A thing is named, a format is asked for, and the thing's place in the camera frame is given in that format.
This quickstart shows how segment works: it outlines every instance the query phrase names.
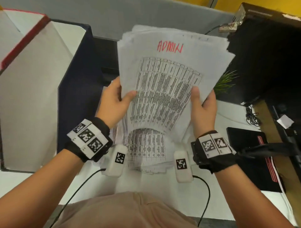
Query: forearm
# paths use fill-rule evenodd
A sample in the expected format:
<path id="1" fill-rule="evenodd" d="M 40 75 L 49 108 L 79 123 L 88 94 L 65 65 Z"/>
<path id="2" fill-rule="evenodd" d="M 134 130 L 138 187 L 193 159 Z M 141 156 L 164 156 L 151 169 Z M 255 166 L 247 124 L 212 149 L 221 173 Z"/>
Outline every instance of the forearm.
<path id="1" fill-rule="evenodd" d="M 0 198 L 1 227 L 43 227 L 82 166 L 76 155 L 62 150 Z"/>
<path id="2" fill-rule="evenodd" d="M 238 165 L 215 173 L 215 176 L 238 227 L 293 227 Z"/>

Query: gray partition wall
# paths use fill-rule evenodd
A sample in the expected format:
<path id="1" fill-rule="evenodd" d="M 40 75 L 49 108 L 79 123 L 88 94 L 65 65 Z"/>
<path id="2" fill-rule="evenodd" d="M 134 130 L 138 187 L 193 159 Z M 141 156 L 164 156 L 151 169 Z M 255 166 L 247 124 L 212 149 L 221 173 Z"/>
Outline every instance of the gray partition wall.
<path id="1" fill-rule="evenodd" d="M 1 0 L 1 5 L 89 24 L 94 36 L 114 40 L 135 24 L 205 33 L 233 18 L 232 13 L 173 0 Z M 217 30 L 211 35 L 226 36 Z"/>

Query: green plant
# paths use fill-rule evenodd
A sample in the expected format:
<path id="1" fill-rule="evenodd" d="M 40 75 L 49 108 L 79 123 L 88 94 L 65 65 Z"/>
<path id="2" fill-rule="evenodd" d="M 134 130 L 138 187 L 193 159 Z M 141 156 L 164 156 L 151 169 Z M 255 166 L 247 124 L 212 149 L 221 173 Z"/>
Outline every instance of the green plant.
<path id="1" fill-rule="evenodd" d="M 215 94 L 226 93 L 229 88 L 235 84 L 229 84 L 234 78 L 237 78 L 235 71 L 224 73 L 214 87 Z"/>

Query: person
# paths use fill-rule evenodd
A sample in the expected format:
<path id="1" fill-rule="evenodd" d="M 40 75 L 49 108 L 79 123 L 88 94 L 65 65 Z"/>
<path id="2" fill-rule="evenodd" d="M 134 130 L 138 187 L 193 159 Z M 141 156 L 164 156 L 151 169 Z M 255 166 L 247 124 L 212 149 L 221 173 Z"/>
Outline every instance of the person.
<path id="1" fill-rule="evenodd" d="M 120 97 L 116 78 L 103 92 L 97 117 L 110 129 L 126 114 L 136 91 Z M 197 87 L 191 90 L 191 122 L 198 138 L 214 130 L 217 106 L 214 91 L 201 103 Z M 42 228 L 57 207 L 83 161 L 63 149 L 0 198 L 1 228 Z M 291 223 L 261 193 L 236 164 L 215 172 L 238 227 L 291 228 Z M 54 227 L 196 227 L 195 222 L 146 193 L 119 193 L 68 205 Z"/>

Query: red handwritten text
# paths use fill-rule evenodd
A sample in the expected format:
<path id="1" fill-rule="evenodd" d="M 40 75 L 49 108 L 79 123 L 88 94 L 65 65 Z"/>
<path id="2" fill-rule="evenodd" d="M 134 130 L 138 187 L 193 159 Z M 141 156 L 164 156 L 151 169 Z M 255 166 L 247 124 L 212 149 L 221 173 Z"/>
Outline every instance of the red handwritten text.
<path id="1" fill-rule="evenodd" d="M 170 52 L 174 52 L 176 53 L 177 51 L 178 52 L 182 52 L 182 48 L 183 48 L 183 45 L 181 45 L 181 48 L 179 48 L 180 44 L 176 44 L 174 42 L 171 42 L 171 41 L 164 41 L 162 43 L 162 40 L 159 41 L 159 44 L 158 44 L 158 47 L 157 47 L 157 51 L 164 51 L 166 50 L 166 52 L 170 51 Z"/>

